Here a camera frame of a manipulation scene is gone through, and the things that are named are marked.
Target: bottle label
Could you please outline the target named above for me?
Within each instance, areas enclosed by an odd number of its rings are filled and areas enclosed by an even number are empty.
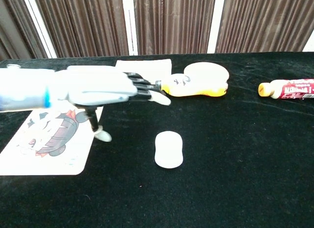
[[[314,98],[314,79],[289,80],[282,88],[280,99]]]

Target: white bottle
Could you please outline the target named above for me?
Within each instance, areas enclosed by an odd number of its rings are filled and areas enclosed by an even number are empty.
[[[261,83],[258,88],[261,97],[274,99],[314,98],[314,79],[274,80]]]

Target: bottle lying on side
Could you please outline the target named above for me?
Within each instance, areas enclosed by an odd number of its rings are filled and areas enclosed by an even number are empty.
[[[314,78],[284,80],[261,83],[258,88],[261,97],[274,99],[314,98]]]
[[[226,94],[228,84],[225,80],[215,80],[173,74],[170,77],[156,82],[156,86],[173,97],[187,97],[205,95],[220,97]]]

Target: robotic hand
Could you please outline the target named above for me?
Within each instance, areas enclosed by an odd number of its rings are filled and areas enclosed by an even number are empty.
[[[0,72],[6,79],[0,85],[0,112],[49,108],[57,106],[56,103],[60,101],[68,101],[85,110],[95,137],[103,141],[110,141],[111,136],[98,124],[98,107],[126,101],[155,101],[163,105],[171,103],[163,91],[137,73],[105,69],[55,72],[20,69],[17,66],[0,69]]]

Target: black tablecloth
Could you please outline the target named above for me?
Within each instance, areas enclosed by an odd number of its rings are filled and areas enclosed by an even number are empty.
[[[230,72],[228,93],[171,98],[170,106],[105,106],[100,122],[113,141],[94,139],[81,174],[0,177],[1,227],[313,227],[314,101],[262,99],[257,86],[314,77],[314,53],[8,60],[0,66],[61,70],[164,58],[171,58],[172,73],[199,61],[223,65]],[[28,114],[0,114],[1,149]],[[155,137],[165,130],[183,138],[184,161],[174,170],[154,162]]]

